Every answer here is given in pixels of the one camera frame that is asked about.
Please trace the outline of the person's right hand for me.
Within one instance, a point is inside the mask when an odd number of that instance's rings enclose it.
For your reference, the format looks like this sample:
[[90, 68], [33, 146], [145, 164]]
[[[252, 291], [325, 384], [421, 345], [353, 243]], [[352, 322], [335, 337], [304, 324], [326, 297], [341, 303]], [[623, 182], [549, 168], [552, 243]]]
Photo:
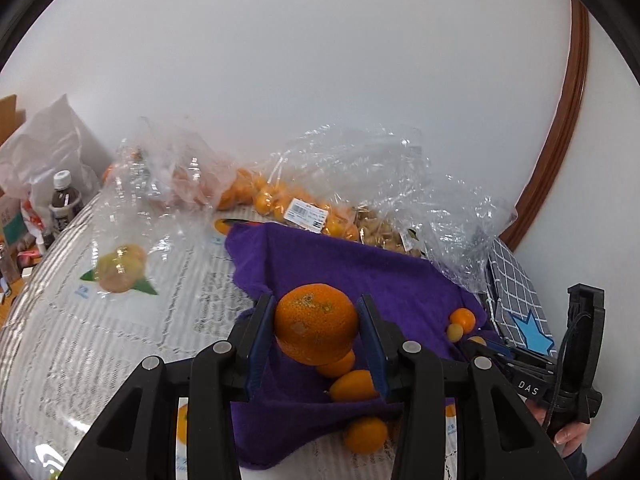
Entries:
[[[547, 411], [533, 400], [526, 400], [525, 404], [536, 421], [542, 425], [546, 419]], [[587, 437], [589, 429], [590, 425], [584, 422], [571, 422], [556, 433], [553, 441], [563, 458], [570, 456], [580, 448]]]

